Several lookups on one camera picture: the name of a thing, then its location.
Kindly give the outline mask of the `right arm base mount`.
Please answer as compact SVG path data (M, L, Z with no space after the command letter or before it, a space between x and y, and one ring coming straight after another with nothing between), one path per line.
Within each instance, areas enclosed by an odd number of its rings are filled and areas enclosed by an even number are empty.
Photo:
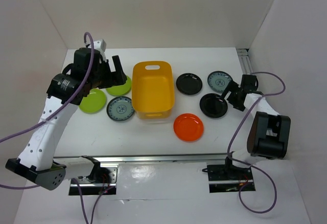
M236 167L229 158L223 164L207 165L202 172L207 174L210 193L255 191L251 169Z

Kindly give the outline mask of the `black plate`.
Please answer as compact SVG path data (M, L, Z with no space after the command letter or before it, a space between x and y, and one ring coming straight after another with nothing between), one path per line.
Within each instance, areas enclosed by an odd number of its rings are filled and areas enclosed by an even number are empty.
M193 96L202 90L202 80L193 73L184 73L176 80L177 89L184 95Z
M200 99L199 103L201 111L210 118L218 119L223 116L228 111L228 105L225 99L221 98L220 95L209 93L204 95Z

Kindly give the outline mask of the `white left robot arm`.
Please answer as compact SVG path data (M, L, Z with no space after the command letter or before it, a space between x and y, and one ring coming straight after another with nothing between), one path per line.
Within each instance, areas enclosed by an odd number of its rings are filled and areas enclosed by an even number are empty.
M55 162L54 154L68 121L90 90L126 82L119 56L113 56L112 61L113 72L102 50L80 48L74 52L74 61L52 79L46 92L41 126L34 131L23 152L7 160L6 169L48 190L73 178L83 177L90 183L108 178L109 171L90 156Z

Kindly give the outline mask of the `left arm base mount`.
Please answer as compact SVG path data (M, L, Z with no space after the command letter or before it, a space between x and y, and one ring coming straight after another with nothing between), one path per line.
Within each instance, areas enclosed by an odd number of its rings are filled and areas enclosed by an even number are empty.
M118 166L107 164L90 156L67 158L65 178L69 180L69 195L115 195Z

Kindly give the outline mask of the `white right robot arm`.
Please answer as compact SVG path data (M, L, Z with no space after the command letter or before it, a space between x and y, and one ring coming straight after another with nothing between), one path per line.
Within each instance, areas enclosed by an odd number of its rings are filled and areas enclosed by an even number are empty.
M258 91L257 74L267 74L280 81L282 90L276 93L262 93ZM227 146L227 157L223 166L223 173L228 179L236 178L241 170L249 169L262 160L275 160L285 157L288 148L291 119L276 112L267 102L267 97L278 96L286 90L284 81L270 72L254 72L244 74L241 83L230 81L222 97L233 108L240 111L247 110ZM249 116L253 117L245 148L232 152L231 146L240 129Z

